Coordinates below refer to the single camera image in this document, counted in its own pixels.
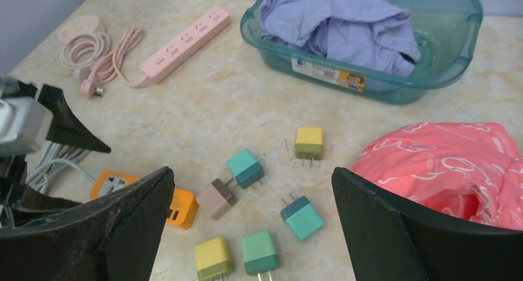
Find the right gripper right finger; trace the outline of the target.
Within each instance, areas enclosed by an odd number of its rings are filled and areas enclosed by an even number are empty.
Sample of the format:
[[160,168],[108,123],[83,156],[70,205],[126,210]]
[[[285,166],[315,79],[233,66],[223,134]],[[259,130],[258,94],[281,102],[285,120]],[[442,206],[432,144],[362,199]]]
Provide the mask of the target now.
[[449,216],[346,168],[333,194],[357,280],[521,280],[522,232]]

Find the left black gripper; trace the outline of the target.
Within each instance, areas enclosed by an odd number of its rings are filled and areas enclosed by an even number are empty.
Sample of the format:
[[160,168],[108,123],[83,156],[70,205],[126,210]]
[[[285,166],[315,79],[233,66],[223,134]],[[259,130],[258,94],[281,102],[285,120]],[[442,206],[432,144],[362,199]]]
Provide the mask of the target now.
[[[44,84],[38,88],[9,75],[1,76],[1,156],[27,155],[41,149],[45,141],[78,149],[110,153],[75,116],[64,92]],[[24,224],[81,205],[50,197],[27,184],[13,184],[4,196],[4,226]]]

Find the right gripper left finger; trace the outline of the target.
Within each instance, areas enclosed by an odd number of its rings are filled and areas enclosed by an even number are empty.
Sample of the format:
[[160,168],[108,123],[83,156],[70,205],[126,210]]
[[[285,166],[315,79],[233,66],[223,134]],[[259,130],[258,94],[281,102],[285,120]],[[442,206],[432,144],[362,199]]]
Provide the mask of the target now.
[[175,174],[162,167],[103,197],[1,230],[2,280],[148,280]]

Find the orange power strip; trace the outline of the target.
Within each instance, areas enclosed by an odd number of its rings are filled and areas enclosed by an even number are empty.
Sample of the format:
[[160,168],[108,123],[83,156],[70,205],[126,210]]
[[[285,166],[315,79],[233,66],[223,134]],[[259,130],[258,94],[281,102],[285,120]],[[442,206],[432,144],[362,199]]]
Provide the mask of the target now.
[[[88,150],[49,142],[44,148],[40,161],[29,172],[26,184],[41,193],[46,193],[51,181],[67,167],[79,171],[93,183],[89,193],[91,199],[96,199],[120,190],[138,180],[137,176],[107,169],[96,179],[78,165]],[[199,205],[192,192],[176,188],[170,203],[166,224],[182,230],[192,227]]]

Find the pink brown charger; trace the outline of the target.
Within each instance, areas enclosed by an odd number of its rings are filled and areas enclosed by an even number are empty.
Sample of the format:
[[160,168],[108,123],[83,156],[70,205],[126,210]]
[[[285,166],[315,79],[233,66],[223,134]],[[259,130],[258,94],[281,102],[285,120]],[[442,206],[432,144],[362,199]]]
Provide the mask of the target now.
[[219,220],[237,203],[237,197],[229,188],[233,180],[231,178],[227,182],[223,182],[216,178],[196,196],[196,202],[212,220]]

